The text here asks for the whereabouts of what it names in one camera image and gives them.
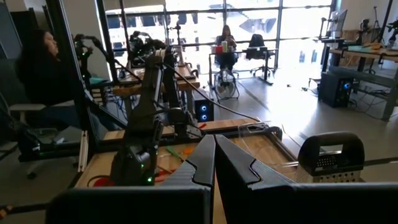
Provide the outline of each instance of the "desk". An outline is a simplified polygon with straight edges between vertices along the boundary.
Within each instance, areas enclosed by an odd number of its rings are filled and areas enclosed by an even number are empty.
[[[252,123],[251,119],[238,119],[238,120],[224,120],[224,121],[212,121],[207,122],[206,127],[203,129],[214,129],[214,128],[225,128],[231,126],[242,125],[246,123]],[[165,129],[164,133],[168,133],[170,130]],[[119,139],[122,138],[124,131],[112,131],[105,136],[105,140]],[[268,140],[265,136],[250,136],[245,137],[246,144],[251,148],[251,150],[256,153],[256,159],[262,161],[265,164],[282,164],[289,162],[283,156],[283,153]],[[244,149],[244,144],[240,139],[232,139],[232,141]],[[179,153],[182,152],[187,147],[195,147],[197,143],[194,144],[183,144],[173,146],[174,150]],[[111,170],[111,163],[115,152],[107,152],[102,154],[96,154],[91,159],[90,163],[87,165],[86,170],[81,175],[79,181],[76,183],[75,187],[87,187],[87,182],[90,178],[96,175],[109,175]],[[158,154],[158,165],[166,169],[178,169],[181,162],[171,156],[168,156],[168,152],[161,147]],[[288,178],[294,178],[294,168],[291,168],[292,172],[286,175]],[[214,215],[213,223],[226,223],[223,204],[221,201],[220,191],[218,189],[217,179],[215,181],[215,196],[214,196]]]
[[[269,52],[275,52],[275,54],[277,54],[277,52],[278,52],[278,50],[279,49],[267,49],[264,53],[266,54],[266,55],[269,55]],[[234,52],[225,52],[225,53],[221,53],[221,54],[241,54],[241,53],[246,53],[247,52],[247,49],[246,50],[238,50],[238,51],[234,51]],[[212,55],[218,55],[217,53],[210,53],[209,54],[209,85],[210,86],[213,86],[213,81],[212,81],[212,75],[213,75],[213,71],[211,70],[211,56]],[[264,59],[264,61],[265,61],[265,67],[266,67],[266,71],[265,71],[265,73],[267,73],[267,69],[268,69],[268,59],[269,59],[269,57],[265,57],[265,59]],[[277,63],[277,60],[275,60],[275,62],[274,62],[274,69],[276,69],[277,68],[277,65],[276,65],[276,63]],[[262,79],[265,81],[265,82],[267,82],[267,74],[265,74],[263,77],[262,77]]]
[[[387,49],[380,49],[380,50],[371,50],[370,47],[363,48],[362,46],[352,46],[349,47],[348,50],[340,50],[340,49],[327,49],[326,52],[332,53],[333,58],[331,60],[331,65],[334,67],[330,68],[331,72],[336,73],[346,73],[347,75],[354,77],[357,80],[374,83],[380,86],[390,88],[390,93],[388,96],[382,95],[375,95],[372,93],[367,93],[376,97],[380,97],[387,101],[386,107],[384,108],[382,120],[389,121],[394,108],[397,106],[397,99],[398,99],[398,70],[394,78],[387,78],[382,77],[379,75],[371,75],[369,73],[364,73],[364,65],[367,58],[373,58],[378,60],[390,60],[393,62],[398,62],[398,52],[387,50]],[[359,60],[359,65],[357,71],[348,70],[345,68],[337,68],[340,64],[340,58],[344,57],[344,55],[352,55],[361,57]],[[326,71],[326,65],[328,63],[328,55],[325,56],[323,61],[323,72]]]
[[[142,78],[144,76],[144,68],[134,68],[132,69],[132,72],[136,73],[138,77]],[[191,76],[191,68],[186,64],[183,67],[176,67],[176,71],[179,72],[179,74],[185,76],[185,77],[190,77]],[[132,76],[128,76],[126,78],[120,79],[121,82],[134,82],[137,79]],[[200,88],[200,82],[198,78],[193,78],[188,80],[193,86]],[[184,80],[178,80],[177,81],[178,89],[180,91],[184,91],[187,94],[187,107],[189,112],[191,114],[195,114],[195,110],[193,109],[193,94],[192,94],[192,87],[186,83]],[[126,107],[126,113],[127,116],[130,115],[131,112],[131,100],[130,96],[132,95],[138,95],[141,90],[141,84],[135,84],[133,86],[116,86],[113,88],[113,94],[116,96],[120,96],[124,98],[124,105]]]

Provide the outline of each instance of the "white wall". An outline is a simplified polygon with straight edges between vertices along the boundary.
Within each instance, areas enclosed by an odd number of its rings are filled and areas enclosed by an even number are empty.
[[[73,35],[85,34],[102,39],[95,0],[63,0],[63,5]],[[88,59],[88,70],[98,77],[109,79],[109,68],[105,58],[89,40],[85,43],[94,48]]]
[[[24,0],[5,0],[8,10],[10,12],[26,11]]]
[[[380,26],[383,25],[384,17],[386,16],[389,0],[339,0],[340,10],[348,9],[347,18],[344,23],[344,30],[359,29],[359,23],[362,19],[370,19],[370,24],[373,26],[375,17],[373,7],[377,6],[377,18]],[[391,11],[387,22],[394,22],[398,19],[398,0],[393,0]],[[391,33],[384,31],[383,38],[387,42]],[[397,68],[394,62],[385,61],[383,68]]]
[[[382,26],[389,0],[340,0],[340,2],[339,10],[348,10],[343,29],[353,30],[359,29],[359,24],[363,19],[370,19],[370,24],[374,24],[376,20],[374,6],[377,6],[377,18]]]
[[[45,0],[25,0],[26,8],[33,8],[35,11],[37,23],[41,29],[48,30],[49,25],[45,18],[43,6],[46,5]]]

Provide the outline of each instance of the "office chair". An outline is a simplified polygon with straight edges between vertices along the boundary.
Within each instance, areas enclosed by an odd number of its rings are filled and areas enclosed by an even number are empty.
[[[0,110],[5,111],[7,114],[19,117],[19,121],[23,124],[28,125],[30,123],[29,113],[38,112],[45,108],[45,105],[30,103],[28,97],[25,94],[25,89],[23,85],[17,78],[15,70],[15,60],[13,59],[0,59]],[[35,123],[35,132],[44,142],[62,142],[62,134],[58,129],[64,129],[57,124],[40,124]],[[36,173],[34,172],[36,168],[43,164],[42,161],[29,162],[29,168],[26,170],[27,178],[34,179]]]
[[[268,61],[272,56],[275,55],[275,52],[268,52],[267,58],[266,58],[266,52],[268,51],[268,48],[264,45],[264,39],[262,38],[262,35],[260,34],[253,34],[249,43],[249,47],[246,49],[246,59],[251,60],[264,60]],[[275,72],[275,69],[269,68],[268,63],[266,62],[264,65],[261,65],[260,67],[256,67],[253,69],[250,69],[250,74],[253,74],[253,76],[256,76],[256,72],[260,71],[264,73],[264,75],[269,76],[271,72]]]

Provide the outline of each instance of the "wooden board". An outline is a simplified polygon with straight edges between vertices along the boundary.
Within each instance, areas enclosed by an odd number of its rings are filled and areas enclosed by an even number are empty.
[[[252,123],[250,119],[239,119],[239,120],[225,120],[225,121],[212,121],[207,122],[206,127],[203,129],[215,129],[215,128],[225,128],[231,126],[239,126],[242,124]],[[105,136],[105,140],[109,139],[119,139],[121,138],[123,131],[113,131],[108,133]],[[288,160],[284,157],[283,153],[281,153],[274,145],[267,139],[265,136],[250,136],[245,138],[236,138],[231,139],[232,142],[237,144],[242,149],[248,151],[250,148],[250,152],[256,159],[262,161],[265,164],[283,164],[288,162]],[[182,152],[186,148],[194,148],[197,143],[192,144],[181,144],[172,146],[174,151],[179,153],[183,159],[186,159],[188,156],[183,154]],[[84,188],[87,187],[88,181],[97,175],[109,175],[111,170],[111,163],[115,152],[107,152],[102,154],[96,154],[91,159],[88,164],[86,170],[80,177],[79,181],[76,183],[75,187]],[[158,165],[166,168],[166,169],[178,169],[181,165],[181,162],[172,157],[164,147],[159,149],[158,154]],[[294,179],[295,169],[294,168],[284,168],[283,172],[278,170],[285,176],[290,179]],[[218,189],[217,179],[215,181],[215,196],[214,196],[214,208],[213,208],[213,223],[226,223],[223,204],[221,201],[220,190]]]
[[[179,74],[185,76],[185,77],[191,77],[191,68],[188,65],[185,65],[183,67],[175,67],[176,71],[179,72]],[[132,70],[132,72],[134,72],[134,74],[136,74],[138,77],[140,77],[141,79],[144,78],[144,74],[145,74],[145,69],[144,68],[135,68],[134,70]],[[122,78],[120,79],[121,82],[134,82],[137,81],[137,79],[133,76],[128,76],[126,78]],[[188,79],[188,81],[196,88],[200,87],[200,82],[199,79],[195,78],[191,78]],[[178,80],[177,81],[177,85],[178,85],[178,89],[181,91],[187,91],[187,90],[191,90],[192,86],[190,86],[188,83],[186,83],[184,80]],[[141,89],[141,84],[133,84],[133,86],[116,86],[113,88],[113,93],[116,96],[121,96],[121,97],[127,97],[127,96],[131,96],[131,95],[138,95],[139,91]]]
[[[229,119],[229,120],[198,123],[198,127],[201,127],[202,125],[205,124],[205,126],[202,128],[202,130],[206,131],[209,129],[233,127],[233,126],[239,126],[242,124],[251,124],[251,123],[253,123],[252,119]],[[163,129],[163,134],[172,134],[173,132],[174,132],[174,128],[172,126],[166,126]],[[123,138],[123,136],[124,136],[124,130],[108,131],[105,134],[104,140],[121,139],[121,138]]]
[[[189,65],[185,64],[184,66],[176,66],[175,70],[178,71],[179,74],[184,76],[185,78],[190,78],[192,77],[192,69]],[[141,80],[144,78],[145,75],[145,68],[132,68],[130,71],[137,75]],[[175,74],[175,77],[179,80],[181,79],[177,74]],[[127,74],[125,78],[120,79],[121,82],[136,82],[137,78]]]
[[[341,54],[342,50],[337,49],[330,49],[330,53],[334,54]],[[367,51],[354,51],[354,50],[345,50],[344,55],[350,56],[358,56],[364,58],[373,58],[379,59],[381,54],[386,54],[383,56],[384,60],[389,60],[393,62],[398,62],[398,52],[387,50],[387,49],[380,49],[380,50],[367,50]]]

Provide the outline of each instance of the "computer tower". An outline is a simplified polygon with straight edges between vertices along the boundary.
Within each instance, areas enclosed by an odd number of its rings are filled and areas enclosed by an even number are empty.
[[[334,73],[322,73],[318,99],[332,108],[347,107],[354,78]]]
[[[205,96],[213,100],[210,93],[205,90],[200,90]],[[208,101],[206,98],[196,91],[193,94],[194,106],[195,106],[195,117],[198,122],[214,121],[214,104]]]

